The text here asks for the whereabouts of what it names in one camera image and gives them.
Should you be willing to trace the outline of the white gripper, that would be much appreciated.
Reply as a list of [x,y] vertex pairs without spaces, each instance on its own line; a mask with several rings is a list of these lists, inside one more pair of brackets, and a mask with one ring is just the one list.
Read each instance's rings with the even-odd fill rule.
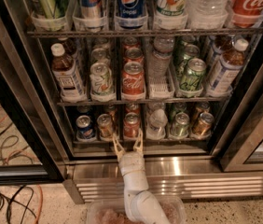
[[114,133],[112,136],[113,146],[118,158],[118,165],[122,175],[132,172],[143,172],[145,170],[145,159],[143,154],[143,132],[139,130],[138,137],[133,145],[135,152],[125,153],[124,147],[118,141],[118,136]]

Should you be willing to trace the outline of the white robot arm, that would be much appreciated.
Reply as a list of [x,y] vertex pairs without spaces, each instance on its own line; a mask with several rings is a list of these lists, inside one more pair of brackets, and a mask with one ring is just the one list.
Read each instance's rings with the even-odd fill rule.
[[124,207],[127,218],[132,222],[144,224],[171,224],[158,199],[149,191],[142,130],[138,130],[133,151],[127,152],[118,141],[116,134],[113,134],[112,139],[124,181]]

